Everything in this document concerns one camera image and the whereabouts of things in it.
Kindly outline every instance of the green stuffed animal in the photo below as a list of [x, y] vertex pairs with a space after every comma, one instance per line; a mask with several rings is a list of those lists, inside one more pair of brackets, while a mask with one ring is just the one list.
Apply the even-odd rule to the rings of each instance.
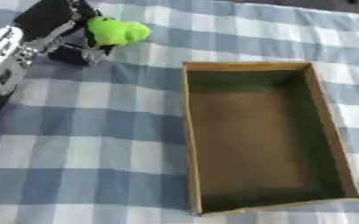
[[145, 39], [150, 28], [138, 22], [123, 22], [113, 17], [94, 17], [87, 22], [87, 29], [94, 34], [98, 46], [124, 46]]

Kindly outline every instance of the open box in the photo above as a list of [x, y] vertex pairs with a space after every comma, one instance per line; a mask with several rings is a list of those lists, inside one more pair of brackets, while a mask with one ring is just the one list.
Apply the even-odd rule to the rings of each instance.
[[195, 213], [359, 198], [310, 63], [187, 62], [183, 77]]

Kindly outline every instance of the blue and white tablecloth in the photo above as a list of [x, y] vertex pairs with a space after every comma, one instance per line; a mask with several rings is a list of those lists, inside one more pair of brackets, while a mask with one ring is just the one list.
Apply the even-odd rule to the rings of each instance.
[[[0, 0], [0, 28], [36, 0]], [[103, 0], [151, 36], [77, 69], [42, 59], [0, 113], [0, 224], [351, 224], [359, 200], [194, 217], [184, 60], [311, 60], [359, 185], [359, 15], [206, 0]]]

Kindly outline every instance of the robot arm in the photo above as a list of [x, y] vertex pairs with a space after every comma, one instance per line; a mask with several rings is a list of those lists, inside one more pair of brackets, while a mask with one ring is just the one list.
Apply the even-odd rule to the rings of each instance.
[[95, 15], [85, 0], [41, 0], [0, 29], [0, 109], [34, 59], [74, 25]]

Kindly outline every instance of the checkered tablecloth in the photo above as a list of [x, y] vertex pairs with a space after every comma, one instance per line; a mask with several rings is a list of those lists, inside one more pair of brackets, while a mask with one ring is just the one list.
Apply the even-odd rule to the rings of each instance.
[[[35, 0], [0, 0], [0, 28]], [[77, 69], [37, 61], [0, 113], [0, 224], [351, 224], [359, 200], [206, 218], [187, 205], [184, 60], [311, 60], [359, 185], [359, 15], [104, 0], [151, 36]]]

